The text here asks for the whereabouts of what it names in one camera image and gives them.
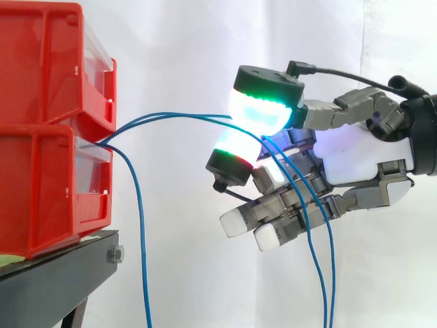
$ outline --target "robotic hand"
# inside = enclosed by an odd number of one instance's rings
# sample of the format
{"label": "robotic hand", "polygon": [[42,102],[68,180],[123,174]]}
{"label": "robotic hand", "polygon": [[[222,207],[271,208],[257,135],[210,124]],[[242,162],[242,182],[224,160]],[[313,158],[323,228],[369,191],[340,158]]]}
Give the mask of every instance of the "robotic hand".
{"label": "robotic hand", "polygon": [[[252,70],[257,78],[261,70],[248,66],[240,69]],[[288,126],[272,139],[283,150],[299,150],[288,157],[311,184],[329,219],[353,210],[392,206],[414,186],[408,173],[437,174],[437,95],[430,96],[399,76],[393,77],[387,87],[348,73],[295,61],[290,62],[286,73],[270,72],[273,73],[267,78],[257,81],[258,89],[262,90],[263,82],[267,88],[274,88],[271,79],[274,74],[280,83],[275,96],[290,96],[290,92],[294,92]],[[300,74],[315,72],[350,77],[374,86],[352,90],[334,102],[302,101],[303,87],[297,78]],[[296,87],[287,89],[281,83]],[[398,104],[381,89],[407,100]],[[269,156],[265,149],[258,158],[263,161],[256,168],[238,156],[232,159],[228,154],[230,157],[218,159],[216,151],[207,164],[207,169],[216,177],[215,189],[223,192],[227,186],[245,185],[250,172],[262,194],[220,218],[228,237],[255,230],[259,249],[267,251],[324,223],[310,192],[287,163],[282,161],[302,192],[309,227],[305,225],[296,191],[276,164],[265,159]],[[350,189],[343,195],[331,194],[336,187]]]}

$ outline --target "green led light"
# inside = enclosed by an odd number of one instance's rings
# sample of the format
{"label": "green led light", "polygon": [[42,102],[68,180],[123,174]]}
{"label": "green led light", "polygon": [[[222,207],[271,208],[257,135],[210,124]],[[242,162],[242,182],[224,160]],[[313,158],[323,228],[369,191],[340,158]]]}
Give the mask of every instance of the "green led light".
{"label": "green led light", "polygon": [[254,165],[261,151],[261,144],[250,135],[230,128],[223,133],[215,148],[237,155]]}
{"label": "green led light", "polygon": [[241,128],[256,135],[273,135],[288,122],[292,109],[280,102],[231,91],[229,113]]}

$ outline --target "black cable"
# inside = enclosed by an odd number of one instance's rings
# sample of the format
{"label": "black cable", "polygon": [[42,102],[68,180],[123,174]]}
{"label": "black cable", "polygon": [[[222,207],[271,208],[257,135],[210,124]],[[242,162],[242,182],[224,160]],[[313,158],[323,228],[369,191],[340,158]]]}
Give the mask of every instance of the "black cable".
{"label": "black cable", "polygon": [[247,198],[245,196],[241,196],[239,193],[234,193],[233,191],[230,191],[229,189],[225,190],[225,193],[229,196],[235,197],[238,200],[242,200],[243,202],[249,203],[252,202],[250,198]]}
{"label": "black cable", "polygon": [[342,72],[340,70],[333,70],[331,68],[323,68],[323,67],[316,67],[315,68],[316,73],[323,73],[323,74],[331,74],[331,75],[337,75],[338,77],[345,77],[347,79],[352,79],[361,83],[368,84],[372,87],[377,87],[378,89],[391,92],[393,94],[397,94],[398,96],[404,97],[402,94],[399,94],[399,90],[396,90],[394,87],[388,87],[386,85],[383,85],[381,83],[366,79],[365,77],[360,77],[358,75],[348,73],[348,72]]}
{"label": "black cable", "polygon": [[389,85],[384,85],[352,73],[343,72],[341,70],[333,70],[332,68],[317,67],[316,65],[303,63],[301,61],[292,60],[287,67],[287,74],[296,78],[298,78],[300,75],[311,75],[315,73],[331,74],[337,75],[338,77],[345,77],[347,79],[355,80],[361,83],[371,85],[372,87],[377,87],[378,89],[391,92],[392,94],[397,94],[398,96],[401,96],[405,99],[414,99],[422,97],[424,95],[428,95],[428,92],[426,92],[424,89],[422,89],[418,85],[409,82],[407,79],[401,77],[400,75],[392,77],[389,81]]}

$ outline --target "black end cap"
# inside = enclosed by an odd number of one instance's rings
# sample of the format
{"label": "black end cap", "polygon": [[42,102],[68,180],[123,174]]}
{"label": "black end cap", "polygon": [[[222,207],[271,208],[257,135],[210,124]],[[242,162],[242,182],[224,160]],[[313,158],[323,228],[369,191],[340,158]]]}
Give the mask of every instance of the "black end cap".
{"label": "black end cap", "polygon": [[253,166],[244,159],[225,152],[223,150],[214,149],[206,169],[212,172],[216,177],[214,189],[218,192],[225,192],[223,185],[227,186],[244,186],[249,180]]}
{"label": "black end cap", "polygon": [[283,103],[292,110],[302,98],[305,84],[276,70],[255,66],[240,66],[234,89],[258,99]]}

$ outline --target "black connector plug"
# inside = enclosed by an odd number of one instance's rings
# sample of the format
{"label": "black connector plug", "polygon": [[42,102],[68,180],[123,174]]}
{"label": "black connector plug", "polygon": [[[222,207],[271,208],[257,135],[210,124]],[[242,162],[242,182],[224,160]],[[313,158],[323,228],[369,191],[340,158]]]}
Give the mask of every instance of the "black connector plug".
{"label": "black connector plug", "polygon": [[407,99],[429,95],[424,89],[415,85],[401,75],[395,75],[389,80],[389,87],[397,90],[397,94]]}
{"label": "black connector plug", "polygon": [[286,73],[292,77],[298,78],[299,75],[310,75],[315,74],[317,72],[317,66],[311,65],[307,63],[303,63],[301,61],[290,61],[288,63]]}

